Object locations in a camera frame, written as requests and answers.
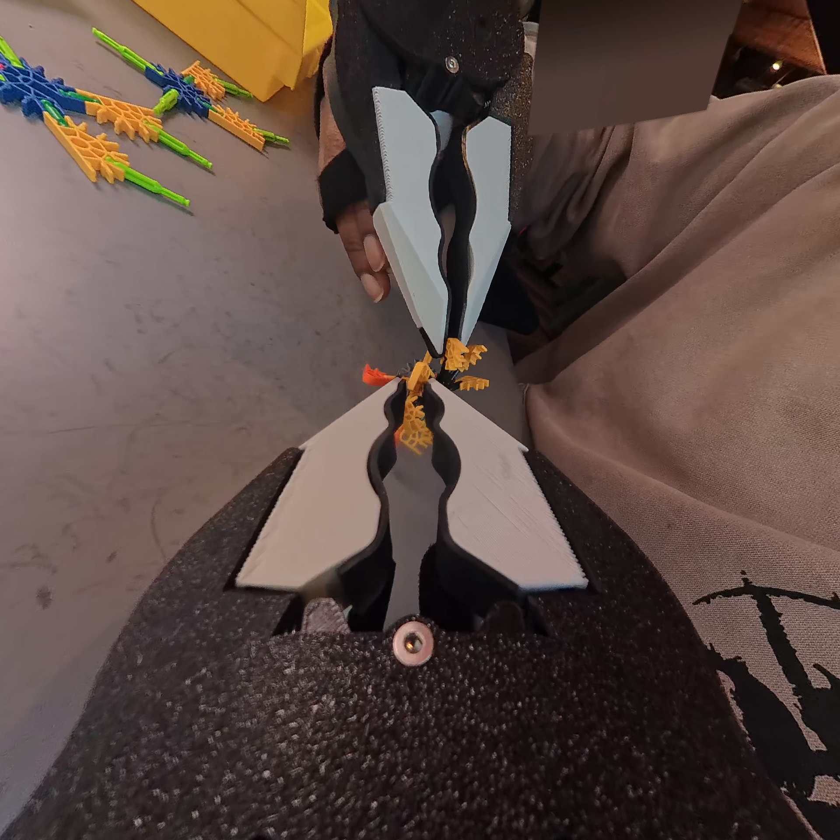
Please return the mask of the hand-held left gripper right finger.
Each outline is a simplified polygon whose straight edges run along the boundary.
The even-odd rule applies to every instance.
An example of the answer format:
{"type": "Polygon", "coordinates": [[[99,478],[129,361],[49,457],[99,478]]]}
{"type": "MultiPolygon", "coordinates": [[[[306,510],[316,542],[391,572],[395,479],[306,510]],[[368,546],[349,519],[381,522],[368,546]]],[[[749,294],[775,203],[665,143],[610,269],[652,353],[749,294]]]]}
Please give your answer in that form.
{"type": "Polygon", "coordinates": [[[420,613],[481,625],[500,605],[547,625],[539,598],[582,593],[586,573],[530,466],[531,452],[450,390],[428,383],[423,409],[444,488],[421,562],[420,613]]]}

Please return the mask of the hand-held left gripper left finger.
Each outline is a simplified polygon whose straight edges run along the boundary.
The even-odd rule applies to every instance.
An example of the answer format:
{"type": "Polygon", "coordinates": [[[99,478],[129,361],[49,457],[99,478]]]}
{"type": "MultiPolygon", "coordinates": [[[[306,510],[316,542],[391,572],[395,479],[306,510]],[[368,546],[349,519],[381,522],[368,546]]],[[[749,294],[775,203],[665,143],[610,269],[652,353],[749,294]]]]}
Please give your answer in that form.
{"type": "Polygon", "coordinates": [[[384,479],[396,462],[393,380],[293,450],[289,477],[235,575],[237,588],[332,598],[354,631],[385,624],[396,564],[384,479]]]}

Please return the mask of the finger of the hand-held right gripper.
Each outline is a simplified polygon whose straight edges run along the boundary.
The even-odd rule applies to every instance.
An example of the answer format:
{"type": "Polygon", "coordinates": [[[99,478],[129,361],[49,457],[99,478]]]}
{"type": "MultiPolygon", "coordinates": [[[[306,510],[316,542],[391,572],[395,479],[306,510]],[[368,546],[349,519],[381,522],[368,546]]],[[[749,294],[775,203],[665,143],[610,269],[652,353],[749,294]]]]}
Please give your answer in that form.
{"type": "Polygon", "coordinates": [[[449,292],[440,266],[444,234],[433,209],[432,180],[454,120],[446,112],[425,112],[404,90],[374,87],[373,104],[385,182],[374,229],[429,352],[442,353],[449,292]]]}
{"type": "Polygon", "coordinates": [[[511,231],[511,126],[499,119],[483,119],[465,130],[462,145],[467,197],[472,201],[467,225],[468,285],[459,334],[467,342],[511,231]]]}

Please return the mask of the yellow black toy wheel assembly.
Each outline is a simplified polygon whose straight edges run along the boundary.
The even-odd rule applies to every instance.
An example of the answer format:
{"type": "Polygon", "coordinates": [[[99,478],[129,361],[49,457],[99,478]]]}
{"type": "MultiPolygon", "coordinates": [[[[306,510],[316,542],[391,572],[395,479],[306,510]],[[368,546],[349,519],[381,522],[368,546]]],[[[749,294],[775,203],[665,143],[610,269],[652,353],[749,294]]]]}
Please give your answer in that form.
{"type": "Polygon", "coordinates": [[[362,381],[366,385],[383,386],[396,379],[406,383],[403,419],[394,433],[396,444],[420,455],[433,443],[424,410],[424,390],[430,381],[443,378],[444,386],[456,392],[482,391],[489,386],[487,378],[470,373],[487,351],[487,346],[481,343],[464,344],[448,339],[443,357],[436,359],[426,352],[421,360],[410,363],[397,374],[385,373],[369,364],[364,366],[362,381]]]}

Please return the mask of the small blue green toy assembly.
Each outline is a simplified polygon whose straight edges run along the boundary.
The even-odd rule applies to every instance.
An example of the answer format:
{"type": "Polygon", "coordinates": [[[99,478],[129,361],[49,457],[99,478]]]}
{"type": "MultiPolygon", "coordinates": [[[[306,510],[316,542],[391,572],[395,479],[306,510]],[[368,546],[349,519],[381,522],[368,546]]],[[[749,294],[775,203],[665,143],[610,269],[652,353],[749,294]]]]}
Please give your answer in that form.
{"type": "Polygon", "coordinates": [[[199,61],[194,61],[183,71],[176,71],[149,62],[98,28],[93,27],[91,33],[162,90],[160,100],[152,109],[156,118],[180,109],[216,124],[258,151],[263,151],[266,143],[283,148],[290,146],[289,139],[258,128],[252,122],[241,118],[237,111],[227,107],[224,104],[227,97],[252,99],[253,95],[235,83],[217,76],[199,61]]]}

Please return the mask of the large blue green toy assembly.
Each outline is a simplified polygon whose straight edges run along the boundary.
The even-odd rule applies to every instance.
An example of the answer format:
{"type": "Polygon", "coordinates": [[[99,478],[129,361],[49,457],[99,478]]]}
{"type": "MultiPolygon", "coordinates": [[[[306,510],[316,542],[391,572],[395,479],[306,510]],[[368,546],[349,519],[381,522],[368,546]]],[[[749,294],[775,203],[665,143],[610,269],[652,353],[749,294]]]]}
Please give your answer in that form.
{"type": "Polygon", "coordinates": [[[97,124],[110,125],[114,132],[130,140],[159,144],[206,170],[212,163],[164,129],[151,108],[83,91],[48,78],[43,67],[32,66],[2,40],[1,101],[17,106],[28,119],[39,119],[69,157],[92,183],[100,178],[109,184],[129,183],[183,209],[191,202],[183,195],[132,168],[129,156],[106,133],[93,134],[85,122],[72,118],[87,116],[97,124]]]}

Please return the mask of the person's right forearm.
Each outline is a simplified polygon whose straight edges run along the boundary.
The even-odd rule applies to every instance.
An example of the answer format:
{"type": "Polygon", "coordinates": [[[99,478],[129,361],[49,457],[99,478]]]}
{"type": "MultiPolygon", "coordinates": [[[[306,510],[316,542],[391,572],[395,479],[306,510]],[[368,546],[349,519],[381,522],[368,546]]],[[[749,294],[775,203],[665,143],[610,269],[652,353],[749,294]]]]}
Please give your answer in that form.
{"type": "Polygon", "coordinates": [[[838,306],[838,76],[702,112],[536,140],[516,226],[535,256],[617,284],[518,366],[552,379],[682,281],[702,325],[747,306],[838,306]]]}

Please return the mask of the grey desk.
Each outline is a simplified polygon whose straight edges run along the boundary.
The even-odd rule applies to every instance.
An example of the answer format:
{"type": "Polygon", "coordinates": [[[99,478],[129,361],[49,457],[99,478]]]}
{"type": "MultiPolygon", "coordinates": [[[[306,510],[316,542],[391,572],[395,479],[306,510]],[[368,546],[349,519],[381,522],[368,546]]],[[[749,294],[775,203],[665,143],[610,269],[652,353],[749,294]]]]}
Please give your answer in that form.
{"type": "Polygon", "coordinates": [[[94,184],[2,106],[2,828],[63,748],[138,598],[285,448],[423,347],[322,224],[312,81],[231,100],[258,152],[175,113],[213,162],[119,138],[189,209],[94,184]]]}

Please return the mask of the person's right hand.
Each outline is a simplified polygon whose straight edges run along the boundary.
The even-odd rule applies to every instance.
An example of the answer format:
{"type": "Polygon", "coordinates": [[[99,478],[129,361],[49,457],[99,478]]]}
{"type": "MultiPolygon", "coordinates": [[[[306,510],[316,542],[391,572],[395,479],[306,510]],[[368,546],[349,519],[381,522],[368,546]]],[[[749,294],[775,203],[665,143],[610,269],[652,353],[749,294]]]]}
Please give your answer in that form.
{"type": "Polygon", "coordinates": [[[391,290],[390,266],[375,232],[367,200],[346,207],[337,216],[335,224],[353,273],[364,291],[374,303],[383,301],[391,290]]]}

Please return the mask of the person's torso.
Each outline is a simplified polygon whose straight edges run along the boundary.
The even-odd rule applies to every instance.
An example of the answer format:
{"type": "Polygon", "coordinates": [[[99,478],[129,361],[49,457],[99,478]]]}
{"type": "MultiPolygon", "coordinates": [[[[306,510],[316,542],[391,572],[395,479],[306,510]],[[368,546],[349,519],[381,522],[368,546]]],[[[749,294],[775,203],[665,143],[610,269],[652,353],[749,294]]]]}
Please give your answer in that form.
{"type": "Polygon", "coordinates": [[[618,285],[528,413],[677,594],[771,779],[838,838],[838,219],[781,211],[580,253],[552,235],[618,285]]]}

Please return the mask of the yellow plastic bin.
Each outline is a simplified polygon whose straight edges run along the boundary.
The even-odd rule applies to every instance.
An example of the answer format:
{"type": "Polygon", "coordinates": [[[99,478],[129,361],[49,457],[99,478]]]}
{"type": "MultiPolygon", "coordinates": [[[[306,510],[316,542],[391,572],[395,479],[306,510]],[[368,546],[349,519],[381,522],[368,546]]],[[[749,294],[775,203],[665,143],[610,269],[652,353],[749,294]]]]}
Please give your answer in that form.
{"type": "Polygon", "coordinates": [[[138,1],[145,12],[266,102],[319,68],[328,1],[138,1]]]}

